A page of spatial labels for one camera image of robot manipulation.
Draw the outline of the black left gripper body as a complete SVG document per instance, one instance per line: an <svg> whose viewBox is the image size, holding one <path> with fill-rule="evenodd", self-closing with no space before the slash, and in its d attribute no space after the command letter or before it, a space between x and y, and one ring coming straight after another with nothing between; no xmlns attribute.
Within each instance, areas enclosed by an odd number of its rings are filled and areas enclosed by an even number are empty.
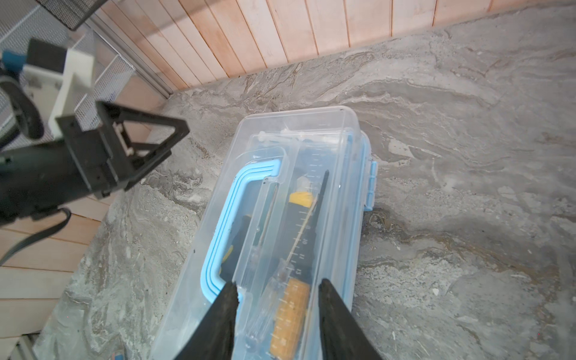
<svg viewBox="0 0 576 360"><path fill-rule="evenodd" d="M1 153L1 222L39 220L63 205L127 191L135 182L134 146L120 118L82 130L74 116L57 121L63 137Z"/></svg>

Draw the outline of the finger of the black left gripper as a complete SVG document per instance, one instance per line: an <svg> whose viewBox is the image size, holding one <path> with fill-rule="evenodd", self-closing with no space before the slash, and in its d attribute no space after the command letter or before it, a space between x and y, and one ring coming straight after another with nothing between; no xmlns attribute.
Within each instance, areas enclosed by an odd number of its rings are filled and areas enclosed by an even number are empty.
<svg viewBox="0 0 576 360"><path fill-rule="evenodd" d="M188 134L189 130L176 130L163 142L156 144L150 142L128 142L134 155L128 157L132 170L130 178L124 189L132 189L136 183L148 175L153 169L168 159L172 154L172 148Z"/></svg>
<svg viewBox="0 0 576 360"><path fill-rule="evenodd" d="M179 118L170 118L164 115L144 112L102 100L96 101L95 107L103 123L121 124L124 122L136 122L140 124L160 125L173 128L176 135L188 135L190 132L187 122Z"/></svg>

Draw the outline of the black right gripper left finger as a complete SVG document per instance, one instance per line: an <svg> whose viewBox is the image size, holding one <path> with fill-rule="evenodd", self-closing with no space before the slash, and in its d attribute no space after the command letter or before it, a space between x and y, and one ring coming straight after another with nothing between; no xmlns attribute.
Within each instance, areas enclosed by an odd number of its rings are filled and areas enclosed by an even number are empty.
<svg viewBox="0 0 576 360"><path fill-rule="evenodd" d="M231 359L238 306L236 284L225 283L196 331L175 359Z"/></svg>

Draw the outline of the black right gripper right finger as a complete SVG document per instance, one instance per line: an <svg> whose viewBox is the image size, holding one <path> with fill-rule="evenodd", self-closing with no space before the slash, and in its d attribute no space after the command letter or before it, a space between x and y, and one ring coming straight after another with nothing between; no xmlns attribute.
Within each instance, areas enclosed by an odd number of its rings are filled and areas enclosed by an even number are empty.
<svg viewBox="0 0 576 360"><path fill-rule="evenodd" d="M319 332L323 359L376 359L383 357L367 339L332 282L319 285Z"/></svg>

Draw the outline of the light blue tool box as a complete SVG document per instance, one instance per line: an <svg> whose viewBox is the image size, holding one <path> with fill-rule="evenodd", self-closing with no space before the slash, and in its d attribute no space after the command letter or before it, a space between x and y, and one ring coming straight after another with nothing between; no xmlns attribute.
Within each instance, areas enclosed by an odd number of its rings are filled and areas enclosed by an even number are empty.
<svg viewBox="0 0 576 360"><path fill-rule="evenodd" d="M289 274L280 258L283 219L296 180L319 182L330 175L316 226L311 287L329 279L350 305L363 214L374 204L377 165L370 143L352 131L261 133L249 139L246 151L232 156L208 204L196 247L182 279L180 297L211 304L223 289L223 257L235 219L252 220L231 281L238 287L239 310L245 317L270 315L278 308Z"/></svg>

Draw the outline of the black yellow utility knife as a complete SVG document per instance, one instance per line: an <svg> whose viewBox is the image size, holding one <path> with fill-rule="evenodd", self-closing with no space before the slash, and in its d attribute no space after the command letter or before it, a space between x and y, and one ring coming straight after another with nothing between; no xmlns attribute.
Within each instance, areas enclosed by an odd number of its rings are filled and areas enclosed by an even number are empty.
<svg viewBox="0 0 576 360"><path fill-rule="evenodd" d="M280 247L280 258L292 269L291 276L306 284L312 282L314 264L315 225L314 207L315 191L320 183L306 176L295 180L295 189L288 196L286 213L283 219Z"/></svg>

